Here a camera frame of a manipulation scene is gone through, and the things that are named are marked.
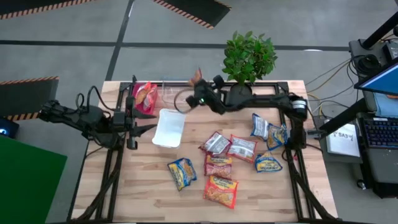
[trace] snack bag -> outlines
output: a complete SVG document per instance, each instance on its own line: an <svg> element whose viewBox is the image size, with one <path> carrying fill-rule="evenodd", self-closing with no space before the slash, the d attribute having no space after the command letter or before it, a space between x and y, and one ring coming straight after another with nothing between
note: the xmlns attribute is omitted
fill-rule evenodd
<svg viewBox="0 0 398 224"><path fill-rule="evenodd" d="M177 159L176 161L167 164L167 166L173 175L178 191L191 185L191 181L197 179L197 173L193 169L193 165L189 159Z"/></svg>
<svg viewBox="0 0 398 224"><path fill-rule="evenodd" d="M233 134L231 135L231 142L232 145L226 153L227 156L234 156L250 163L254 162L254 152L257 142L237 138Z"/></svg>
<svg viewBox="0 0 398 224"><path fill-rule="evenodd" d="M144 101L145 97L150 92L150 86L150 82L147 82L145 85L142 85L138 88L137 93L134 96L136 98L136 105Z"/></svg>
<svg viewBox="0 0 398 224"><path fill-rule="evenodd" d="M257 136L266 141L268 138L268 122L255 113L251 117L253 119L253 131L250 136Z"/></svg>
<svg viewBox="0 0 398 224"><path fill-rule="evenodd" d="M155 106L155 101L156 101L156 94L157 94L157 86L154 86L153 88L150 89L148 92L147 96L144 99L144 110L149 110L149 108Z"/></svg>
<svg viewBox="0 0 398 224"><path fill-rule="evenodd" d="M287 141L287 131L286 125L282 125L282 127L275 126L271 123L268 124L268 139L267 146L268 150L272 151L279 146L282 146Z"/></svg>
<svg viewBox="0 0 398 224"><path fill-rule="evenodd" d="M228 208L234 208L236 203L237 187L238 181L211 175L207 180L203 198L221 203Z"/></svg>
<svg viewBox="0 0 398 224"><path fill-rule="evenodd" d="M232 157L205 157L205 175L216 175L218 177L231 178Z"/></svg>
<svg viewBox="0 0 398 224"><path fill-rule="evenodd" d="M281 164L272 156L271 152L258 154L254 162L257 172L277 172L282 170Z"/></svg>
<svg viewBox="0 0 398 224"><path fill-rule="evenodd" d="M220 133L215 132L205 143L199 146L199 148L211 155L218 155L221 154L230 144L231 141Z"/></svg>

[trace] wooden table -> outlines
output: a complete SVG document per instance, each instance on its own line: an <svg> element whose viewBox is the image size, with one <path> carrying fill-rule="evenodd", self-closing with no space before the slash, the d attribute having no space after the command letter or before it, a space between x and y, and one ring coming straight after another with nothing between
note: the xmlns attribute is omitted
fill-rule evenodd
<svg viewBox="0 0 398 224"><path fill-rule="evenodd" d="M287 82L291 92L307 98L303 81ZM102 97L110 107L116 105L119 84L120 82L105 82L103 85ZM162 89L159 88L155 115L159 115L159 110L162 108L174 108L172 100L179 89L177 87L165 88L163 95ZM273 94L274 90L268 87L255 87L253 92ZM178 100L178 105L183 106L183 99L184 96ZM280 172L258 174L252 164L233 159L232 177L239 181L234 210L202 198L207 177L203 176L204 154L198 149L198 146L206 141L214 131L219 131L227 138L231 134L235 134L245 139L259 141L255 137L249 137L252 130L251 115L253 112L272 124L281 125L278 111L275 108L245 108L238 112L218 115L210 111L207 106L200 106L187 114L182 142L178 149L167 149L154 145L152 138L155 128L137 139L138 150L132 151L125 148L114 222L297 221L289 169L281 157L283 147L272 152L284 167ZM139 125L156 124L157 119L140 120L138 123ZM305 122L305 128L313 128L310 116ZM318 141L313 139L308 139L307 142L319 146ZM88 152L96 148L98 146L91 143L88 146ZM256 151L263 153L266 149L266 144L259 141ZM311 147L302 152L312 192L320 203L333 216L337 217L321 152ZM106 150L102 150L86 159L72 217L82 214L98 193L105 157ZM198 180L179 192L167 164L182 157L192 161ZM306 210L302 192L300 198L303 209Z"/></svg>

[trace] green leaves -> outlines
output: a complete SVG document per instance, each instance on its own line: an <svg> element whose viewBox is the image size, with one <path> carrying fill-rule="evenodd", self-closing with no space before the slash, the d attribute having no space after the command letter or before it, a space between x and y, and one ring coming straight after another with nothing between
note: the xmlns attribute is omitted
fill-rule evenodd
<svg viewBox="0 0 398 224"><path fill-rule="evenodd" d="M244 38L247 40L250 36L252 36L253 31L249 31L246 33L246 35L244 36Z"/></svg>
<svg viewBox="0 0 398 224"><path fill-rule="evenodd" d="M275 48L271 38L263 40L264 34L257 38L252 31L244 36L234 32L232 40L227 40L224 50L224 73L229 74L228 81L235 79L239 84L255 82L270 74L275 67Z"/></svg>
<svg viewBox="0 0 398 224"><path fill-rule="evenodd" d="M238 35L238 31L235 31L234 34L232 35L232 40L236 40L237 35Z"/></svg>

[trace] white container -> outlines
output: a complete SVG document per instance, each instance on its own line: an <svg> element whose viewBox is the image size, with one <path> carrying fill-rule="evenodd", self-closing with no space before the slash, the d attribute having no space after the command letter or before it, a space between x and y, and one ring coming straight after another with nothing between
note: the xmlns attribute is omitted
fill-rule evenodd
<svg viewBox="0 0 398 224"><path fill-rule="evenodd" d="M185 115L175 110L161 109L155 137L152 142L163 147L179 147Z"/></svg>

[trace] gray floor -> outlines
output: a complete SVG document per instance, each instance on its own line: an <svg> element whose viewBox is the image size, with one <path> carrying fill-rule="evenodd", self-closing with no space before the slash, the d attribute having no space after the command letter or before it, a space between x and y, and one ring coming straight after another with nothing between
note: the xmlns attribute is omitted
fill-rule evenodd
<svg viewBox="0 0 398 224"><path fill-rule="evenodd" d="M117 39L128 0L98 0L80 6L0 21L0 40L109 41ZM135 0L125 42L223 44L235 30L265 32L276 45L347 46L349 40L367 37L396 12L393 0L223 0L233 10L207 30L150 0ZM50 47L0 45L0 81L60 76L57 98L74 106L75 95L91 85L102 86L112 47ZM306 82L349 58L348 52L279 50L277 68L269 80ZM185 80L197 67L205 78L221 74L219 49L122 48L113 80ZM312 90L325 79L307 87ZM345 71L313 94L327 97L350 86ZM345 105L355 102L356 91L333 98ZM336 116L344 108L325 103L325 114ZM61 124L23 121L21 141L68 156L47 222L67 217L81 159L87 144L80 133ZM398 201L381 200L355 186L358 166L326 163L339 217L371 223L395 223Z"/></svg>

